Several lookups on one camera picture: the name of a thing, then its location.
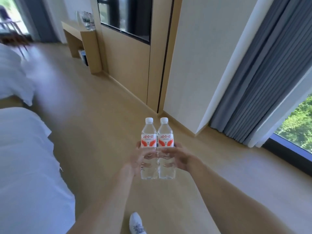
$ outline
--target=plastic water bottle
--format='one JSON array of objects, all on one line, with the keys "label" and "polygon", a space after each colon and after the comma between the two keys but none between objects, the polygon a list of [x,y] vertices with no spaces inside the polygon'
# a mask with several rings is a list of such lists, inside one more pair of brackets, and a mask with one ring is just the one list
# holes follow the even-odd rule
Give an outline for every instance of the plastic water bottle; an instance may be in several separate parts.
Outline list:
[{"label": "plastic water bottle", "polygon": [[[150,148],[157,146],[157,131],[153,125],[153,118],[145,119],[145,126],[141,135],[141,148]],[[144,156],[141,164],[142,179],[158,178],[158,158],[157,153],[152,153]]]},{"label": "plastic water bottle", "polygon": [[[168,125],[168,118],[160,119],[161,126],[157,132],[158,147],[174,147],[174,134]],[[158,174],[161,179],[173,179],[176,173],[176,163],[174,157],[169,153],[158,153]]]}]

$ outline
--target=white sneaker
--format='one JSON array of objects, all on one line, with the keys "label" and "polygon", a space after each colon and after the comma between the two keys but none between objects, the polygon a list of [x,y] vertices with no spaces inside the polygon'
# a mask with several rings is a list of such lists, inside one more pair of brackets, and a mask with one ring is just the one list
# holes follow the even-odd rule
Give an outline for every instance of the white sneaker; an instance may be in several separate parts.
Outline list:
[{"label": "white sneaker", "polygon": [[142,225],[142,219],[140,218],[140,215],[137,212],[131,214],[129,220],[129,228],[131,234],[146,234]]}]

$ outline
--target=white bottle cap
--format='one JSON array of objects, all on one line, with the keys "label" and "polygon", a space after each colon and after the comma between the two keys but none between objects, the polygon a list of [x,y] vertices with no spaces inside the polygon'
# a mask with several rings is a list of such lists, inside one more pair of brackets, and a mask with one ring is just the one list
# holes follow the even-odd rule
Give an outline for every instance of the white bottle cap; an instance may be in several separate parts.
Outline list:
[{"label": "white bottle cap", "polygon": [[153,122],[153,121],[154,121],[154,119],[152,117],[145,118],[145,123]]},{"label": "white bottle cap", "polygon": [[162,117],[162,118],[160,119],[160,123],[162,123],[162,124],[167,124],[167,123],[168,123],[168,118],[167,118],[167,117]]}]

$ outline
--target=gray curtain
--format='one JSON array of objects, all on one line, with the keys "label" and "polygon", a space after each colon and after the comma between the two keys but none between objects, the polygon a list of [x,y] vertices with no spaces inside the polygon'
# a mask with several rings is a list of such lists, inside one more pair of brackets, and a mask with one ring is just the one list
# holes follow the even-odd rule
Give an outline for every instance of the gray curtain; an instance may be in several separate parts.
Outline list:
[{"label": "gray curtain", "polygon": [[312,0],[274,0],[210,126],[248,144],[312,65]]},{"label": "gray curtain", "polygon": [[59,42],[43,0],[15,0],[15,3],[33,40],[43,43]]}]

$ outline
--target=white bedding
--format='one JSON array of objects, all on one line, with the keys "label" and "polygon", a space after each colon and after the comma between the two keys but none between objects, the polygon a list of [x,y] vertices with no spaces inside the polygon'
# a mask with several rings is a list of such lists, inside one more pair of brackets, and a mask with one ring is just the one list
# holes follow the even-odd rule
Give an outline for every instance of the white bedding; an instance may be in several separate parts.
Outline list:
[{"label": "white bedding", "polygon": [[51,131],[25,108],[0,110],[0,232],[66,233],[75,198],[60,176]]},{"label": "white bedding", "polygon": [[31,106],[34,92],[34,82],[21,68],[21,57],[0,44],[0,99],[16,95]]}]

